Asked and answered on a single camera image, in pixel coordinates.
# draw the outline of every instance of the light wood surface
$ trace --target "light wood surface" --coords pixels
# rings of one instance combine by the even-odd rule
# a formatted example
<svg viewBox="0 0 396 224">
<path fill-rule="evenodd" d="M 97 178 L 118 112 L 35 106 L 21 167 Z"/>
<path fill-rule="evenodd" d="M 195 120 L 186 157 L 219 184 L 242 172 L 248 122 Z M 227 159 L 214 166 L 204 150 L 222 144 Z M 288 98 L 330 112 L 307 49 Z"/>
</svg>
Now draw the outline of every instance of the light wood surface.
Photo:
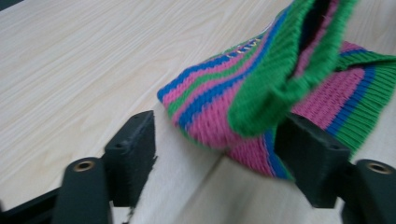
<svg viewBox="0 0 396 224">
<path fill-rule="evenodd" d="M 103 154 L 153 109 L 158 160 L 131 223 L 341 223 L 291 183 L 187 141 L 157 90 L 184 68 L 258 34 L 290 0 L 25 0 L 0 12 L 0 199 L 59 187 L 64 167 Z M 396 54 L 396 2 L 360 0 L 345 39 Z M 356 155 L 396 167 L 396 97 Z M 125 210 L 115 211 L 116 223 Z"/>
</svg>

